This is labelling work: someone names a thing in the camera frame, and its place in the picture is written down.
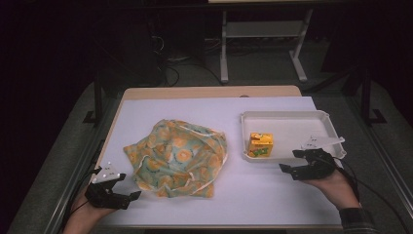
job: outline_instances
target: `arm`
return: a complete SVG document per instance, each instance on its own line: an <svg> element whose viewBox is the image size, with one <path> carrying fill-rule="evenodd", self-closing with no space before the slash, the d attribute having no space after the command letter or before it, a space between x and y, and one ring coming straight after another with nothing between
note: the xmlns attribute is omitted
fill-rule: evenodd
<svg viewBox="0 0 413 234"><path fill-rule="evenodd" d="M303 180L318 188L339 211L344 233L379 233L368 211L361 208L347 179L337 170L326 178Z"/></svg>
<svg viewBox="0 0 413 234"><path fill-rule="evenodd" d="M63 234L88 234L103 217L117 211L115 209L96 208L92 206L85 197L87 188L88 186L82 190L76 202L73 204L71 209L72 215L66 223Z"/></svg>

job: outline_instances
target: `crumpled cloth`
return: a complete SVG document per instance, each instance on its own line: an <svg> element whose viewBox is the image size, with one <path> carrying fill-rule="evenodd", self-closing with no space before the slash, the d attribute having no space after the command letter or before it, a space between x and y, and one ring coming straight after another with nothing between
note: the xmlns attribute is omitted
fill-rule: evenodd
<svg viewBox="0 0 413 234"><path fill-rule="evenodd" d="M179 120L161 120L149 136L124 147L132 178L159 197L213 196L227 159L224 133Z"/></svg>

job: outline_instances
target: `white tabletop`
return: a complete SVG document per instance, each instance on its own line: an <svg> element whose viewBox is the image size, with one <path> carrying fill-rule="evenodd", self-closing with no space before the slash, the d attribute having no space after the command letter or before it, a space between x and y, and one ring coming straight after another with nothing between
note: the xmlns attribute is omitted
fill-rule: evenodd
<svg viewBox="0 0 413 234"><path fill-rule="evenodd" d="M114 191L138 188L123 147L147 137L162 119L179 119L225 133L228 160L215 180L212 198L159 198L143 191L127 210L104 218L100 225L141 228L340 228L335 207L314 187L292 180L278 165L243 158L241 114L245 111L316 110L310 97L221 97L124 100L102 152L127 174Z"/></svg>

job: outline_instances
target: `yellow object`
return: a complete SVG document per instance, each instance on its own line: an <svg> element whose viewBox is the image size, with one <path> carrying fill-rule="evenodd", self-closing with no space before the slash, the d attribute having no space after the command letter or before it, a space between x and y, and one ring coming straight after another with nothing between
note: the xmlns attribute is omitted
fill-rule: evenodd
<svg viewBox="0 0 413 234"><path fill-rule="evenodd" d="M248 153L249 157L269 157L273 150L273 135L251 133L249 137Z"/></svg>

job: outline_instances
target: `plastic tray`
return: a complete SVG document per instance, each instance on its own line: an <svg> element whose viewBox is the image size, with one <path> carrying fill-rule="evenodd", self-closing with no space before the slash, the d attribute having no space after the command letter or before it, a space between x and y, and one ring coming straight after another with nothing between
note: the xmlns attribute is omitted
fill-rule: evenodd
<svg viewBox="0 0 413 234"><path fill-rule="evenodd" d="M297 159L292 150L313 137L338 137L329 115L321 110L314 111L247 111L242 114L244 158L248 162L273 162L289 165L306 165L304 159ZM247 153L250 133L271 133L273 150L269 157L253 158ZM323 148L333 157L344 158L346 151L341 143Z"/></svg>

